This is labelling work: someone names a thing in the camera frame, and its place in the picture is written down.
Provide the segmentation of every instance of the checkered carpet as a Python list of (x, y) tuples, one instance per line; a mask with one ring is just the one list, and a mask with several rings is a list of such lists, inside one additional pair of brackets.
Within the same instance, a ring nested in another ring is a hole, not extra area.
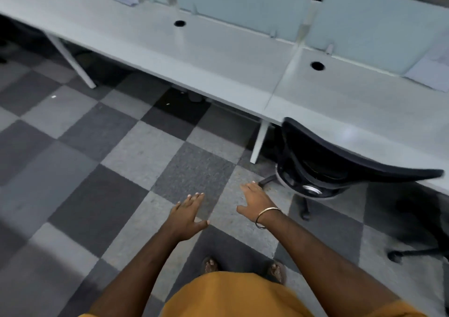
[[(249, 162), (256, 121), (190, 102), (167, 82), (78, 51), (99, 84), (90, 89), (46, 40), (10, 44), (0, 54), (8, 60), (0, 65), (2, 315), (86, 312), (173, 204), (205, 192), (198, 217), (211, 226), (175, 249), (145, 316), (157, 316), (208, 255), (242, 272), (260, 272), (279, 259), (288, 267), (288, 286), (325, 316), (284, 248), (235, 211), (244, 203), (239, 184), (274, 172), (269, 139), (258, 163)], [(402, 264), (386, 258), (387, 249), (435, 244), (413, 216), (395, 210), (405, 190), (354, 186), (334, 200), (312, 202), (311, 221), (304, 222), (292, 193), (267, 186), (284, 213), (328, 246), (430, 316), (443, 316), (448, 265), (438, 257)]]

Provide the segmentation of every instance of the bangle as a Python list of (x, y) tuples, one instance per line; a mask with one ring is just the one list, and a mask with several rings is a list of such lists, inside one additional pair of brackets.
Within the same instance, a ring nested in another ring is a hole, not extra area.
[(266, 229), (266, 227), (263, 227), (262, 225), (257, 225), (257, 220), (259, 220), (259, 218), (261, 217), (262, 213), (267, 212), (270, 209), (277, 209), (278, 211), (281, 211), (279, 208), (277, 207), (268, 207), (265, 210), (263, 210), (262, 212), (259, 213), (259, 215), (257, 216), (257, 218), (255, 219), (255, 225), (257, 226), (258, 229)]

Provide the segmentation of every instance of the white metal desk leg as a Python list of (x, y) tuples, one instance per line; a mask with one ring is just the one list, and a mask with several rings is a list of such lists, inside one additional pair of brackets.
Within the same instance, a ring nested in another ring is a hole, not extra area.
[(92, 79), (87, 75), (87, 73), (84, 71), (84, 69), (81, 67), (81, 65), (78, 63), (78, 61), (72, 56), (69, 50), (62, 44), (62, 42), (59, 40), (58, 37), (53, 36), (52, 34), (48, 32), (44, 32), (45, 35), (48, 37), (50, 42), (53, 43), (56, 49), (64, 56), (64, 58), (67, 60), (67, 62), (70, 63), (73, 69), (78, 73), (78, 75), (83, 79), (84, 82), (88, 85), (89, 88), (95, 88), (97, 85), (92, 81)]
[(270, 126), (270, 123), (268, 121), (262, 120), (261, 127), (259, 128), (259, 133), (257, 134), (257, 139), (255, 140), (254, 149), (251, 154), (250, 162), (252, 164), (255, 164), (257, 158), (259, 157), (259, 152), (261, 151), (262, 144), (264, 143), (268, 126)]

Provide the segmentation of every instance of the desk surface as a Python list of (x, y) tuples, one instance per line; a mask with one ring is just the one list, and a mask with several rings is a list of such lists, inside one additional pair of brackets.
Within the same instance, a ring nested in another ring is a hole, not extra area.
[[(314, 70), (319, 61), (325, 70)], [(449, 174), (449, 94), (299, 50), (264, 114), (290, 116), (322, 138), (373, 160)], [(449, 176), (423, 182), (449, 193)]]
[[(294, 46), (148, 1), (0, 0), (0, 13), (260, 115)], [(186, 21), (182, 28), (176, 20)]]

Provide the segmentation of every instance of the black office chair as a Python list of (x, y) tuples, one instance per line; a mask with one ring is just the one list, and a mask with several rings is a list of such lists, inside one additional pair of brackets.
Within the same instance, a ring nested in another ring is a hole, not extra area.
[(441, 169), (380, 164), (323, 140), (289, 117), (275, 128), (275, 143), (276, 174), (260, 181), (259, 186), (278, 180), (292, 189), (303, 198), (301, 218), (306, 221), (310, 219), (308, 199), (330, 199), (361, 182), (412, 182), (444, 173)]

